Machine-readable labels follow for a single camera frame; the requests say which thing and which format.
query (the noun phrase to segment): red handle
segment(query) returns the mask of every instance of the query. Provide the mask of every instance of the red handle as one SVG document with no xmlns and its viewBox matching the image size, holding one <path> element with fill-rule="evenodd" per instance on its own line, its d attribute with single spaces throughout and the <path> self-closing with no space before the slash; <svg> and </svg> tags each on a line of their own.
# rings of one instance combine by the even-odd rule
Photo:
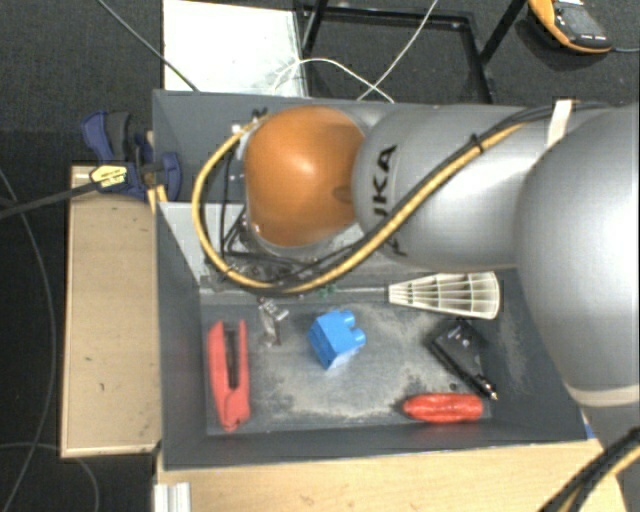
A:
<svg viewBox="0 0 640 512">
<path fill-rule="evenodd" d="M 409 398 L 402 410 L 410 418 L 428 423 L 461 423 L 482 416 L 483 404 L 477 395 L 430 393 Z"/>
</svg>

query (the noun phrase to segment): orange object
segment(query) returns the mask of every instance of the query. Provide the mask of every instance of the orange object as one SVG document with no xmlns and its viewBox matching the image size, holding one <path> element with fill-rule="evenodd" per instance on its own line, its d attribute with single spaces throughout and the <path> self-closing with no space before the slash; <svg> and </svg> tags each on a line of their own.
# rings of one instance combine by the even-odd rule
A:
<svg viewBox="0 0 640 512">
<path fill-rule="evenodd" d="M 480 397 L 461 393 L 430 393 L 409 398 L 402 405 L 404 413 L 428 423 L 461 423 L 482 416 Z"/>
<path fill-rule="evenodd" d="M 231 336 L 235 337 L 235 334 L 238 338 L 236 347 L 227 347 L 230 344 L 228 342 L 236 341 L 229 339 Z M 217 322 L 209 330 L 207 352 L 209 384 L 216 402 L 218 420 L 223 429 L 232 432 L 251 416 L 245 321 L 238 322 L 237 331 L 225 330 L 224 324 Z"/>
<path fill-rule="evenodd" d="M 313 244 L 354 222 L 351 174 L 364 135 L 339 110 L 305 105 L 264 122 L 244 156 L 252 231 L 282 247 Z"/>
</svg>

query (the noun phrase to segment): white object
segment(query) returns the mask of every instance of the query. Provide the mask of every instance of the white object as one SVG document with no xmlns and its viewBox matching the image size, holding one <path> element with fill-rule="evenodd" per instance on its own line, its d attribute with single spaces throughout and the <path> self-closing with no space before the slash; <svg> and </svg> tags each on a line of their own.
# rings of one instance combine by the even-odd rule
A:
<svg viewBox="0 0 640 512">
<path fill-rule="evenodd" d="M 299 58 L 293 13 L 164 0 L 164 56 L 201 91 L 272 94 L 278 73 Z M 278 88 L 305 96 L 302 71 Z M 164 87 L 188 86 L 165 66 Z"/>
<path fill-rule="evenodd" d="M 189 483 L 154 485 L 153 510 L 154 512 L 191 512 L 191 486 Z"/>
<path fill-rule="evenodd" d="M 390 285 L 389 302 L 492 320 L 500 309 L 500 285 L 493 272 L 434 274 Z"/>
<path fill-rule="evenodd" d="M 567 134 L 569 118 L 573 110 L 573 100 L 558 100 L 553 108 L 549 129 L 547 130 L 547 148 L 551 148 Z"/>
</svg>

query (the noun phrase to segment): white wire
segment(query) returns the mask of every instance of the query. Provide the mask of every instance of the white wire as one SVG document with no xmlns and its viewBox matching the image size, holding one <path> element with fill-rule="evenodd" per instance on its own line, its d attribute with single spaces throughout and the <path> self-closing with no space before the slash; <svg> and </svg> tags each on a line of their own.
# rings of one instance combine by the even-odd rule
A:
<svg viewBox="0 0 640 512">
<path fill-rule="evenodd" d="M 433 12 L 433 9 L 435 8 L 435 6 L 438 4 L 439 0 L 433 0 L 433 3 L 431 4 L 431 7 L 429 7 L 429 10 L 427 11 L 427 14 L 424 15 L 424 18 L 422 18 L 422 22 L 420 23 L 420 25 L 418 26 L 418 28 L 416 29 L 416 31 L 413 33 L 413 36 L 411 36 L 411 39 L 409 39 L 409 42 L 405 45 L 405 47 L 402 49 L 402 51 L 400 51 L 400 53 L 398 54 L 398 56 L 395 58 L 395 60 L 391 63 L 391 65 L 387 68 L 387 70 L 382 74 L 382 76 L 380 78 L 378 78 L 378 80 L 376 81 L 376 83 L 374 85 L 372 85 L 371 87 L 369 87 L 369 89 L 365 92 L 363 92 L 360 96 L 358 96 L 358 101 L 362 101 L 363 99 L 365 99 L 367 96 L 369 96 L 369 94 L 371 93 L 371 91 L 376 91 L 378 92 L 377 87 L 389 76 L 389 74 L 395 69 L 395 67 L 398 65 L 398 62 L 400 62 L 400 59 L 402 59 L 402 57 L 405 56 L 405 54 L 409 51 L 409 48 L 411 48 L 411 46 L 413 46 L 413 43 L 416 42 L 416 39 L 418 39 L 418 36 L 420 35 L 420 33 L 422 32 L 422 29 L 424 28 L 424 26 L 427 24 L 427 21 L 429 21 L 429 17 L 431 16 L 431 13 Z"/>
<path fill-rule="evenodd" d="M 380 96 L 382 96 L 384 99 L 386 99 L 389 103 L 395 103 L 395 101 L 393 101 L 393 98 L 391 96 L 389 96 L 386 92 L 384 92 L 383 90 L 379 89 L 377 85 L 372 84 L 371 82 L 365 80 L 364 78 L 362 78 L 360 75 L 358 75 L 356 72 L 350 70 L 348 67 L 346 67 L 343 64 L 340 64 L 339 62 L 332 60 L 332 59 L 327 59 L 324 57 L 313 57 L 313 58 L 309 58 L 309 59 L 297 59 L 294 60 L 291 64 L 289 64 L 288 66 L 286 66 L 282 71 L 280 71 L 278 73 L 278 75 L 276 76 L 276 79 L 274 80 L 273 86 L 271 87 L 271 92 L 273 94 L 276 93 L 276 91 L 278 90 L 278 87 L 280 87 L 284 82 L 287 82 L 289 80 L 293 79 L 293 76 L 290 76 L 289 78 L 287 78 L 286 81 L 283 82 L 282 78 L 287 74 L 290 73 L 292 70 L 295 72 L 295 70 L 303 65 L 303 64 L 307 64 L 309 62 L 326 62 L 328 64 L 333 64 L 334 66 L 340 68 L 342 71 L 344 71 L 345 73 L 347 73 L 349 76 L 355 78 L 356 80 L 358 80 L 359 82 L 363 83 L 364 85 L 366 85 L 367 87 L 369 87 L 369 91 L 375 91 L 378 94 L 380 94 Z"/>
</svg>

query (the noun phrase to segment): metal bracket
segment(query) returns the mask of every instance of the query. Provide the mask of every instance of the metal bracket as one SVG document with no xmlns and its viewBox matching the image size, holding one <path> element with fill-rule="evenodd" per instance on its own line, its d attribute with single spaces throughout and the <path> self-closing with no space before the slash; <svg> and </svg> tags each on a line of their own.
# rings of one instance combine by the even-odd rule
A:
<svg viewBox="0 0 640 512">
<path fill-rule="evenodd" d="M 281 309 L 271 299 L 258 299 L 258 315 L 265 333 L 261 341 L 267 346 L 282 345 L 281 324 L 289 316 L 288 309 Z"/>
</svg>

